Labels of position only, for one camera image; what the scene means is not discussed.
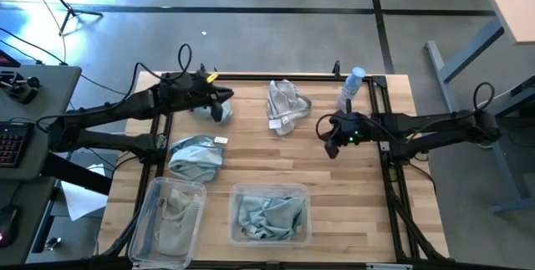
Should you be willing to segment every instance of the gray desk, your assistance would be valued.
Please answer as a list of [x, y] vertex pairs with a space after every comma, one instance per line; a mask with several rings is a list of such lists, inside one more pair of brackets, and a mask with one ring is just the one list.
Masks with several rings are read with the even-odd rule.
[[[80, 68], [67, 66], [24, 65], [20, 69], [0, 68], [0, 70], [16, 70], [25, 78], [34, 76], [41, 82], [38, 96], [28, 105], [16, 103], [4, 93], [0, 93], [0, 106], [8, 111], [0, 114], [0, 120], [9, 120], [14, 116], [35, 120], [43, 115], [63, 113], [67, 109], [74, 86], [81, 74]], [[26, 151], [27, 158], [23, 159], [21, 167], [16, 170], [0, 169], [0, 171], [28, 171], [29, 173], [36, 172], [38, 175], [47, 154], [47, 136], [35, 130]], [[34, 236], [43, 218], [43, 212], [54, 190], [55, 181], [55, 178], [39, 177], [21, 182], [22, 185], [13, 200], [13, 204], [21, 207], [18, 237], [12, 246], [0, 250], [0, 265], [26, 262]], [[0, 206], [9, 203], [18, 183], [18, 181], [0, 181]]]

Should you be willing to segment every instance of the water bottle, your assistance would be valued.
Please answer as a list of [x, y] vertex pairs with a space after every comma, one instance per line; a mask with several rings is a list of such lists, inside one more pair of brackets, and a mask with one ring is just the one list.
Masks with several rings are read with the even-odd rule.
[[353, 100], [354, 96], [359, 91], [362, 84], [362, 78], [366, 75], [366, 72], [360, 68], [355, 67], [351, 71], [351, 74], [345, 79], [344, 87], [342, 88], [342, 94], [338, 98], [336, 108], [346, 112], [345, 101], [347, 99]]

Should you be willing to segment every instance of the white paper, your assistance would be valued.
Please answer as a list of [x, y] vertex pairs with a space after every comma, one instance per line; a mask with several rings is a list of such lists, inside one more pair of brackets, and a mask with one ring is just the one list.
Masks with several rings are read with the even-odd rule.
[[282, 127], [281, 120], [270, 120], [269, 129], [278, 129]]
[[[104, 166], [102, 164], [92, 165], [88, 167], [88, 170], [104, 176]], [[108, 201], [107, 196], [86, 190], [72, 183], [61, 181], [61, 186], [64, 189], [71, 221], [76, 221], [92, 211], [105, 207]]]
[[228, 142], [228, 138], [222, 137], [222, 136], [216, 136], [216, 138], [214, 139], [214, 142], [220, 143], [220, 144], [226, 144]]

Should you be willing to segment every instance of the crumpled fabric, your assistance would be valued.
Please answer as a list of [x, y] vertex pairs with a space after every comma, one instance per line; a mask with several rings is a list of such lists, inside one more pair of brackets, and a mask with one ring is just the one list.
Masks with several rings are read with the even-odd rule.
[[192, 199], [178, 190], [172, 190], [168, 199], [160, 199], [163, 220], [158, 233], [158, 252], [170, 256], [184, 256], [190, 251], [191, 238], [201, 204], [201, 198]]
[[242, 232], [254, 240], [280, 241], [290, 238], [301, 225], [304, 200], [244, 196], [238, 208]]
[[221, 104], [221, 107], [223, 108], [223, 114], [221, 117], [221, 121], [216, 122], [211, 117], [211, 107], [197, 107], [193, 110], [193, 115], [204, 120], [211, 120], [216, 125], [224, 125], [228, 122], [228, 119], [230, 119], [232, 115], [232, 107], [230, 100], [226, 100]]
[[214, 181], [223, 165], [223, 148], [216, 146], [214, 139], [198, 135], [172, 144], [169, 171], [185, 181]]
[[269, 83], [267, 116], [270, 120], [281, 120], [281, 127], [275, 129], [278, 135], [292, 132], [299, 119], [310, 115], [311, 108], [310, 99], [303, 97], [292, 82], [285, 79]]

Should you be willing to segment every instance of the light blue cloth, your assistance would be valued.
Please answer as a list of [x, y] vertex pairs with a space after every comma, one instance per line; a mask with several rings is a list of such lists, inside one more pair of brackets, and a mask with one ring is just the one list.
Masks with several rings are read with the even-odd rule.
[[223, 149], [214, 144], [213, 136], [179, 140], [171, 145], [170, 151], [173, 155], [169, 171], [185, 181], [213, 181], [223, 165]]
[[205, 106], [205, 107], [197, 107], [193, 110], [194, 116], [204, 119], [204, 120], [212, 120], [216, 125], [226, 124], [228, 122], [228, 119], [232, 115], [232, 107], [230, 100], [226, 100], [221, 104], [221, 107], [223, 108], [223, 114], [221, 116], [221, 121], [216, 122], [211, 117], [211, 107]]
[[238, 209], [242, 232], [255, 240], [285, 240], [301, 225], [304, 200], [244, 196]]

